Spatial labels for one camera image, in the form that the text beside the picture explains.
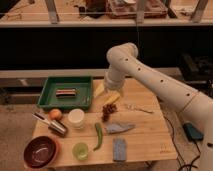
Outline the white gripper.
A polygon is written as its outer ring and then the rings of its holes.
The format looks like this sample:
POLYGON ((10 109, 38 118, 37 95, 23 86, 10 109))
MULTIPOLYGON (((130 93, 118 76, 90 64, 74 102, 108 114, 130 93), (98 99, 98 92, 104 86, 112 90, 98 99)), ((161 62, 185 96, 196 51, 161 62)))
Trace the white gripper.
POLYGON ((116 82, 112 80, 105 79, 104 80, 104 87, 106 91, 113 91, 118 93, 119 95, 123 95, 123 85, 124 82, 116 82))

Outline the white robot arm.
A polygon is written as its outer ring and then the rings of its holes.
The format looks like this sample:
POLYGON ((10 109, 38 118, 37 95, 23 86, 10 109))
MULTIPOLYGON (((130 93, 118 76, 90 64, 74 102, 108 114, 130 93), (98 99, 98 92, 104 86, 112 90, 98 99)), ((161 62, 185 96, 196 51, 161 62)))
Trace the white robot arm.
POLYGON ((133 43, 114 46, 107 52, 109 69, 104 86, 119 90, 126 75, 130 75, 171 105, 204 135, 199 171, 213 171, 213 99, 183 82, 141 63, 138 48, 133 43))

